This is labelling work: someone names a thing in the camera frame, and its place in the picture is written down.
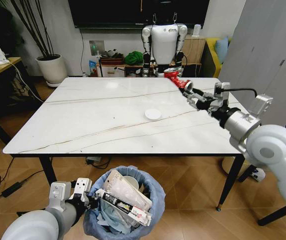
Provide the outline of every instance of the green cloth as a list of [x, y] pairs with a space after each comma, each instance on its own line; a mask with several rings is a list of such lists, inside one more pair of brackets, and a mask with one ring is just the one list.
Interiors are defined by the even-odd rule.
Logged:
[[141, 64], [143, 63], [143, 53], [139, 51], [131, 52], [125, 57], [124, 62], [128, 65]]

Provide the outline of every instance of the white flower pot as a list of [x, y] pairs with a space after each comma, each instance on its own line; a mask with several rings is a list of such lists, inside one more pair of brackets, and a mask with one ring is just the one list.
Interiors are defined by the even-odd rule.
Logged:
[[64, 60], [61, 55], [55, 54], [58, 58], [43, 60], [42, 56], [36, 58], [36, 62], [50, 87], [57, 87], [67, 77]]

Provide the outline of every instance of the yellow sofa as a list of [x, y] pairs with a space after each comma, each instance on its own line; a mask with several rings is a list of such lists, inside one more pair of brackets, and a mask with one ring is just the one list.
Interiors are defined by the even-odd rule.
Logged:
[[201, 60], [201, 76], [204, 78], [218, 78], [219, 72], [222, 69], [222, 64], [219, 63], [217, 53], [215, 52], [215, 43], [220, 39], [218, 37], [206, 39]]

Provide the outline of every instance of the blue trash bag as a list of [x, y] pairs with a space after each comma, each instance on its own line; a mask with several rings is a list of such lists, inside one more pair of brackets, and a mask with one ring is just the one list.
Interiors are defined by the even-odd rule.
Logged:
[[[98, 209], [88, 210], [85, 212], [83, 228], [87, 235], [96, 237], [99, 240], [138, 240], [141, 237], [149, 234], [155, 224], [162, 217], [165, 210], [165, 193], [160, 184], [147, 172], [138, 170], [134, 166], [119, 166], [114, 168], [123, 176], [132, 176], [137, 181], [139, 186], [144, 184], [144, 187], [150, 192], [150, 200], [153, 202], [152, 207], [148, 212], [152, 214], [152, 220], [149, 226], [140, 225], [138, 228], [128, 234], [113, 234], [97, 223]], [[109, 176], [111, 170], [102, 175], [92, 186], [89, 196], [95, 194], [96, 190], [102, 188], [105, 180]]]

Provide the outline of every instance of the television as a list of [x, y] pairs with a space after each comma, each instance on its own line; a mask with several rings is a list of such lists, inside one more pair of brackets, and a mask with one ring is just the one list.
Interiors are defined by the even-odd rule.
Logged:
[[[74, 26], [80, 29], [141, 29], [152, 24], [154, 0], [68, 0]], [[209, 0], [175, 3], [176, 23], [204, 25]]]

